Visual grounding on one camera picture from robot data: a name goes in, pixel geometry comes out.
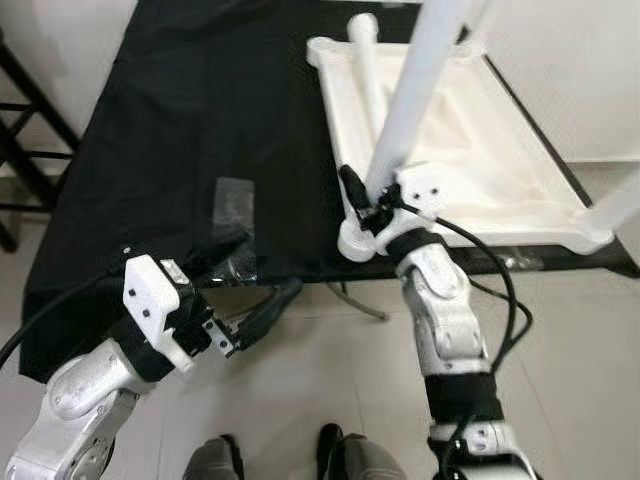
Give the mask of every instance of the white tube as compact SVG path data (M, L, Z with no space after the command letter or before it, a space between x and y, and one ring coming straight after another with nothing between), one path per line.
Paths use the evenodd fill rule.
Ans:
M613 231L640 212L640 169L580 216L579 224L595 235Z
M369 167L366 185L372 202L377 202L382 189L391 185L395 170L413 148L466 9L466 0L429 0L420 10L402 75Z
M347 25L349 40L356 47L360 78L367 100L369 123L374 141L378 140L384 119L387 116L387 101L380 83L376 45L378 43L378 21L371 13L353 17Z

